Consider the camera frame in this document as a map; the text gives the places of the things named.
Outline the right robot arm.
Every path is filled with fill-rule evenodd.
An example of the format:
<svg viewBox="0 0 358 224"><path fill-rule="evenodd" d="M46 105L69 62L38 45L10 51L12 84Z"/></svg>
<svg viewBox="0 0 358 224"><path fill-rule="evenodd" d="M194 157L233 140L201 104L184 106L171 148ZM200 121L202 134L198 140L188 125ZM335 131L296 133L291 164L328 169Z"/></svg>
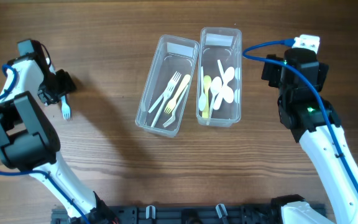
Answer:
<svg viewBox="0 0 358 224"><path fill-rule="evenodd" d="M358 223L358 166L334 106L320 96L328 66L309 49L268 55L262 79L278 88L280 122L313 163L338 223Z"/></svg>

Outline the cream yellow fork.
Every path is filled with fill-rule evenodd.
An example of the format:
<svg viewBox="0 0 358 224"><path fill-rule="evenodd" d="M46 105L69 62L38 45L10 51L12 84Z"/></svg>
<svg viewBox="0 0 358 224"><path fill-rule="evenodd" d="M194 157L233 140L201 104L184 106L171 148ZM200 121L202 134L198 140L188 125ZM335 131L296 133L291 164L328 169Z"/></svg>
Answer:
<svg viewBox="0 0 358 224"><path fill-rule="evenodd" d="M172 99L167 103L167 106L164 109L164 113L169 114L173 111L173 109L176 107L177 105L177 100L178 97L181 95L182 91L185 89L185 87L187 86L187 84L189 83L191 78L191 75L186 74L183 77L183 80L181 81L175 95L172 97Z"/></svg>

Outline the yellow spoon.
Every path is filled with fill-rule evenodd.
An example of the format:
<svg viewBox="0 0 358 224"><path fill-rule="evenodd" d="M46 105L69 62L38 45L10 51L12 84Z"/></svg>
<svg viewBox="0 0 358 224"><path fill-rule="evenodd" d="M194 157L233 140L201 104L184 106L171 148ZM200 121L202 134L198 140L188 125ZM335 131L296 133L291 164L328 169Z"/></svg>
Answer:
<svg viewBox="0 0 358 224"><path fill-rule="evenodd" d="M203 78L203 88L204 88L204 94L205 94L205 107L204 110L202 112L202 117L203 118L208 118L209 117L209 88L211 86L211 82L212 79L209 75L205 75Z"/></svg>

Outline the white spoon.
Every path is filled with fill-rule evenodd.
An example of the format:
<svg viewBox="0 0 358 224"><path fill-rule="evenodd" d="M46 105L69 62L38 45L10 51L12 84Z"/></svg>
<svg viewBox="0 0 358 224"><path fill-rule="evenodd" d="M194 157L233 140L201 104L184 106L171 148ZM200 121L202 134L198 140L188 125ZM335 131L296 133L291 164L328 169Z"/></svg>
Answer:
<svg viewBox="0 0 358 224"><path fill-rule="evenodd" d="M219 72L223 81L223 86L221 90L222 98L227 103L232 103L234 101L234 91L231 87L228 86L228 83L233 80L235 75L235 69L233 67L228 67L226 71L223 71L223 66L220 60L217 60Z"/></svg>
<svg viewBox="0 0 358 224"><path fill-rule="evenodd" d="M200 97L198 98L198 109L203 111L206 107L206 95L204 93L204 73L203 67L200 68Z"/></svg>
<svg viewBox="0 0 358 224"><path fill-rule="evenodd" d="M214 102L218 93L221 91L222 85L223 83L220 77L215 77L211 82L210 90L212 93L212 99L211 99L211 104L209 106L209 118L211 118L212 116Z"/></svg>
<svg viewBox="0 0 358 224"><path fill-rule="evenodd" d="M228 67L222 75L223 85L215 99L213 109L218 110L221 107L221 103L224 100L226 103L232 103L234 101L234 91L228 86L228 83L234 78L235 69Z"/></svg>

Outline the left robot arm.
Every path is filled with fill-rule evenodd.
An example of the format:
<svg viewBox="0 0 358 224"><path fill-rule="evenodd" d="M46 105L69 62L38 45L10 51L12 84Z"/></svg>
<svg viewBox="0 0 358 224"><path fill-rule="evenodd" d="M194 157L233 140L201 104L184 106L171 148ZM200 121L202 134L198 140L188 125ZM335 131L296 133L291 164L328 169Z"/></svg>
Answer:
<svg viewBox="0 0 358 224"><path fill-rule="evenodd" d="M63 204L70 223L119 223L96 192L85 186L60 153L58 134L40 105L57 104L76 90L68 72L55 70L44 44L18 42L19 56L2 65L0 175L29 175Z"/></svg>

